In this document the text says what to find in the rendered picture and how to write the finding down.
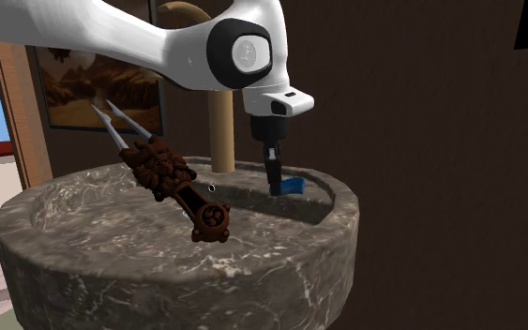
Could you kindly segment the framed brown landscape picture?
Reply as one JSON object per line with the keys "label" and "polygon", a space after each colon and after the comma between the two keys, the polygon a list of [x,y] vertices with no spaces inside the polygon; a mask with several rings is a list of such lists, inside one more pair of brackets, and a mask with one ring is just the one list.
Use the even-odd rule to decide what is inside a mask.
{"label": "framed brown landscape picture", "polygon": [[97,112],[120,133],[134,131],[112,106],[149,132],[163,132],[161,85],[142,67],[90,52],[35,47],[43,103],[51,128],[101,131]]}

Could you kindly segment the round grey marble sink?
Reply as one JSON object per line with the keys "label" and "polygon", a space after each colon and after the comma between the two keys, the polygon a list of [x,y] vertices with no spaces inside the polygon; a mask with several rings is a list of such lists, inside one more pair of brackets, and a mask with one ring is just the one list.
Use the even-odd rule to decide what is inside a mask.
{"label": "round grey marble sink", "polygon": [[188,165],[231,207],[224,243],[193,242],[183,209],[122,163],[5,202],[0,263],[23,330],[327,330],[353,286],[356,195],[312,169],[284,168],[305,190],[273,197],[260,163]]}

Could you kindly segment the tan curved faucet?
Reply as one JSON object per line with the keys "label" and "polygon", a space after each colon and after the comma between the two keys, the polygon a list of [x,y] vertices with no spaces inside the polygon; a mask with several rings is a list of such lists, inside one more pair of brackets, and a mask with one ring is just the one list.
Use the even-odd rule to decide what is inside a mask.
{"label": "tan curved faucet", "polygon": [[[211,17],[201,8],[184,1],[171,1],[158,7],[158,12],[178,12],[196,23]],[[232,91],[208,92],[211,170],[232,173],[234,166],[234,98]]]}

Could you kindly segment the carved brown two-prong fork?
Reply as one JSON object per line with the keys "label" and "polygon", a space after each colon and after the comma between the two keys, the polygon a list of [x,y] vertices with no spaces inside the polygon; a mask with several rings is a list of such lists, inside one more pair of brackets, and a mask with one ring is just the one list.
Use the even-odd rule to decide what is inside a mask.
{"label": "carved brown two-prong fork", "polygon": [[103,122],[119,149],[119,157],[132,169],[137,182],[150,190],[158,203],[174,199],[193,223],[191,240],[224,243],[230,237],[230,206],[208,201],[193,186],[197,173],[165,141],[109,104],[113,114],[124,120],[146,143],[130,148],[112,125],[112,118],[98,107],[93,111]]}

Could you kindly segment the blue block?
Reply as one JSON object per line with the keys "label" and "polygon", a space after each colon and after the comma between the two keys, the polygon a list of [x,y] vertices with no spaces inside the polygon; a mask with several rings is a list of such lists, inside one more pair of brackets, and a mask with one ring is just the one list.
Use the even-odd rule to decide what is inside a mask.
{"label": "blue block", "polygon": [[280,180],[277,183],[269,185],[269,193],[272,196],[283,196],[289,194],[303,194],[305,189],[305,180],[300,177]]}

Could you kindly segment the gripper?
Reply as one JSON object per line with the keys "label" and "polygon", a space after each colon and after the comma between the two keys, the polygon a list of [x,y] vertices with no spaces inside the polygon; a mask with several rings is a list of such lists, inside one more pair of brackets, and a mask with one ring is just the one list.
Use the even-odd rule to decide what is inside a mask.
{"label": "gripper", "polygon": [[251,137],[264,144],[264,165],[266,169],[269,193],[281,194],[281,161],[279,143],[289,131],[289,119],[280,116],[255,116],[249,120]]}

